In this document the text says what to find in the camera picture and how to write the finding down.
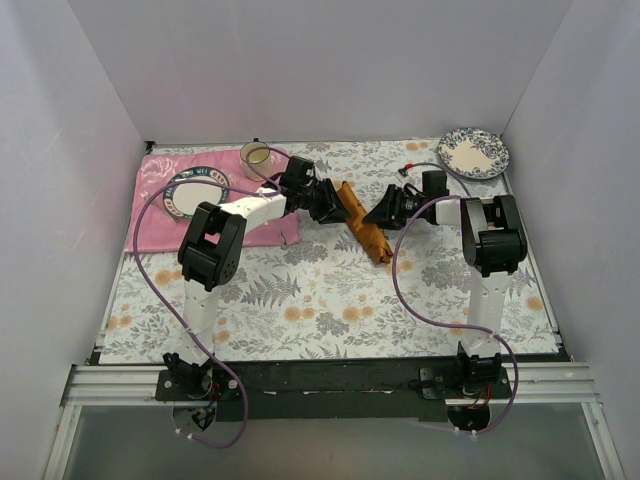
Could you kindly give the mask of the brown satin napkin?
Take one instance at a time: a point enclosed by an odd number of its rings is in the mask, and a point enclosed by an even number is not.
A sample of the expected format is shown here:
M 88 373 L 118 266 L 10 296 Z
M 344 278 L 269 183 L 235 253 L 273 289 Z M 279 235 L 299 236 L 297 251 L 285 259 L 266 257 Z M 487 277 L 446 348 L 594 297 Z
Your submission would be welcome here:
M 347 226 L 373 264 L 390 264 L 393 252 L 383 231 L 375 223 L 365 222 L 368 212 L 348 182 L 341 184 L 337 195 L 349 213 Z

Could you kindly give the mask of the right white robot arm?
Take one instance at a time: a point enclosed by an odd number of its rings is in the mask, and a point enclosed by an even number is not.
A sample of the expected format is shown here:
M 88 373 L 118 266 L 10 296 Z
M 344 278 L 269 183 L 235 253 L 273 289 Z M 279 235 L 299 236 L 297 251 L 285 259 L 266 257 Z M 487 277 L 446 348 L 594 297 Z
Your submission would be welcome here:
M 460 231 L 462 253 L 470 272 L 469 312 L 451 363 L 442 369 L 420 370 L 418 388 L 429 398 L 455 392 L 462 397 L 489 394 L 506 385 L 502 352 L 513 353 L 502 338 L 501 322 L 508 287 L 528 254 L 527 240 L 515 198 L 488 199 L 452 195 L 442 170 L 422 173 L 422 188 L 390 185 L 380 202 L 364 217 L 366 223 L 407 234 L 423 219 Z

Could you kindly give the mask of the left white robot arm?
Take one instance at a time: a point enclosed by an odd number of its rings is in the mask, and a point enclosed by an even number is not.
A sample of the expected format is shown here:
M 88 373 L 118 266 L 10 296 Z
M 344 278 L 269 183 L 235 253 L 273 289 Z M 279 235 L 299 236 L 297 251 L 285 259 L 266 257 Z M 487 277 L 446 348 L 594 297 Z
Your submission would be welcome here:
M 206 367 L 213 352 L 214 317 L 221 287 L 235 275 L 245 235 L 257 227 L 305 210 L 319 224 L 344 223 L 349 212 L 329 179 L 315 175 L 312 161 L 288 159 L 283 172 L 265 179 L 253 195 L 222 205 L 200 203 L 178 250 L 185 285 L 185 334 L 175 353 L 163 355 L 173 382 L 193 400 L 214 386 Z

